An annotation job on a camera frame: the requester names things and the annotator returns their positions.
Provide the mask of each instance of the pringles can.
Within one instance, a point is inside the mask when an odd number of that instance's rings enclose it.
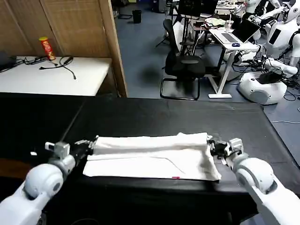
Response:
[[[48,59],[54,60],[55,56],[53,53],[53,49],[49,43],[48,37],[40,37],[39,40],[42,43],[42,47],[43,47],[44,51],[46,52]]]

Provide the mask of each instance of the wooden wall panel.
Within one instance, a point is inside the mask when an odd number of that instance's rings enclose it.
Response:
[[[40,37],[47,36],[55,55],[61,55],[39,0],[8,0],[11,9],[36,55],[45,55]]]
[[[98,0],[41,0],[64,55],[110,57]]]
[[[127,87],[124,76],[124,69],[121,59],[120,47],[117,37],[116,26],[113,18],[112,4],[110,0],[99,0],[107,42],[110,49],[110,58],[114,69],[115,79],[119,94],[127,97]]]
[[[0,51],[10,55],[34,55],[6,0],[0,0]]]

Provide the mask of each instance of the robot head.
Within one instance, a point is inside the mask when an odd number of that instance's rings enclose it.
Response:
[[[292,19],[297,18],[300,15],[300,1],[291,0],[289,2],[283,2],[283,21],[285,23],[290,22]]]

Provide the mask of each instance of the office chair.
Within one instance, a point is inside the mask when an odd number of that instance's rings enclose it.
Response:
[[[176,45],[175,34],[172,21],[166,19],[163,22],[164,28],[169,34],[171,50],[165,60],[165,73],[177,78],[163,78],[160,86],[160,96],[162,98],[180,100],[198,100],[200,96],[200,78],[205,76],[205,65],[198,56],[177,56],[179,49]],[[181,45],[193,45],[194,43],[182,43]],[[198,90],[196,98],[171,97],[163,95],[164,81],[190,82],[198,79]]]

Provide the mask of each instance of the cup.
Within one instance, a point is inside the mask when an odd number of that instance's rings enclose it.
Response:
[[[232,20],[226,20],[226,23],[225,23],[225,30],[226,31],[229,31],[231,29],[231,26],[233,25],[233,21]]]

